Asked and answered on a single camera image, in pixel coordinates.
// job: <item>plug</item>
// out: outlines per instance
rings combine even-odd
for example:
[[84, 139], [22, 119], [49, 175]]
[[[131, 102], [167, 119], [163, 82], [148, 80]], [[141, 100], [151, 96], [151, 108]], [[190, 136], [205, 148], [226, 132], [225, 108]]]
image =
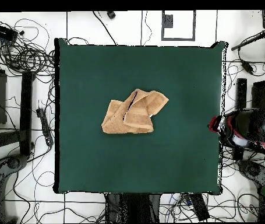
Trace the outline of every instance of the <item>plug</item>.
[[246, 72], [248, 72], [251, 75], [253, 75], [253, 73], [252, 73], [253, 72], [253, 68], [252, 68], [252, 66], [248, 62], [242, 60], [242, 67], [243, 67], [243, 69]]

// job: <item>green table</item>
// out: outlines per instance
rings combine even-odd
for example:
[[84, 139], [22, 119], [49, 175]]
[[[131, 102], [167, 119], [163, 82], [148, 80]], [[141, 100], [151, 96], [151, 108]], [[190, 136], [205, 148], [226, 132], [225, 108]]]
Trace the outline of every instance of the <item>green table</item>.
[[[219, 192], [218, 135], [207, 124], [220, 114], [225, 43], [128, 47], [56, 39], [55, 45], [56, 192]], [[137, 88], [169, 98], [152, 117], [154, 132], [103, 133], [109, 101], [124, 101]]]

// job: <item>towel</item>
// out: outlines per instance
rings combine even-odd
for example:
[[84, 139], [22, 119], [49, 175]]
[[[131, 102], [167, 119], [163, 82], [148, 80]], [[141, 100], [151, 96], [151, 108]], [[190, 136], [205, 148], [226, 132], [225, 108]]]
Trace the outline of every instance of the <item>towel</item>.
[[108, 134], [148, 133], [154, 130], [151, 116], [156, 115], [167, 103], [162, 93], [134, 90], [124, 101], [111, 100], [101, 124]]

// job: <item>metal stand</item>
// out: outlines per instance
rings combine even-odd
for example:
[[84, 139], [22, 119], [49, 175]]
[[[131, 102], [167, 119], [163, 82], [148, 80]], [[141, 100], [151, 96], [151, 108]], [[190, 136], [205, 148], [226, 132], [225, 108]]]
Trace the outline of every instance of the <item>metal stand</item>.
[[232, 47], [232, 51], [235, 51], [236, 49], [241, 49], [241, 47], [246, 46], [252, 42], [255, 42], [255, 41], [263, 39], [263, 38], [265, 38], [265, 31], [261, 31], [259, 34], [256, 34], [256, 37], [251, 38], [248, 41], [245, 41], [243, 43], [240, 43], [239, 45]]

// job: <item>black border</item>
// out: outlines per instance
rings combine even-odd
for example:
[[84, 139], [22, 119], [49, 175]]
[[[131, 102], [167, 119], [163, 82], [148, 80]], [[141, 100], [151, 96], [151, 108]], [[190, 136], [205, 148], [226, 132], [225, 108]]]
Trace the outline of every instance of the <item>black border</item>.
[[[60, 45], [59, 45], [59, 40], [64, 40], [66, 45], [68, 46], [69, 43], [67, 39], [65, 40], [64, 38], [55, 38], [54, 39], [54, 45], [55, 45], [55, 55], [54, 55], [54, 67], [55, 67], [55, 79], [54, 79], [54, 85], [55, 85], [55, 97], [56, 97], [56, 102], [55, 102], [55, 182], [54, 185], [52, 186], [54, 193], [57, 194], [66, 194], [69, 192], [85, 192], [85, 193], [103, 193], [103, 192], [98, 192], [98, 191], [66, 191], [66, 192], [59, 192], [59, 165], [60, 165], [60, 146], [59, 146], [59, 120], [60, 120], [60, 87], [59, 87], [59, 63], [60, 63]], [[191, 48], [204, 48], [204, 49], [213, 49], [215, 46], [217, 46], [220, 43], [224, 43], [225, 46], [222, 49], [222, 60], [221, 60], [221, 69], [222, 69], [222, 102], [221, 102], [221, 114], [224, 113], [224, 104], [225, 104], [225, 86], [226, 86], [226, 55], [227, 55], [227, 48], [228, 48], [228, 43], [225, 41], [216, 41], [213, 45], [210, 47], [200, 47], [200, 46], [177, 46], [180, 48], [186, 48], [186, 47], [191, 47]], [[127, 45], [107, 45], [107, 46], [127, 46]], [[157, 45], [147, 45], [146, 47], [158, 47]], [[218, 189], [219, 192], [211, 192], [211, 191], [206, 191], [206, 192], [193, 192], [193, 193], [209, 193], [210, 195], [220, 195], [222, 194], [222, 185], [221, 185], [221, 180], [222, 180], [222, 166], [223, 166], [223, 143], [218, 142], [219, 144], [219, 168], [218, 168]], [[161, 192], [162, 194], [172, 194], [172, 192]]]
[[52, 186], [54, 193], [59, 194], [59, 182], [60, 182], [60, 45], [59, 38], [54, 39], [55, 55], [54, 55], [54, 67], [55, 67], [55, 182]]

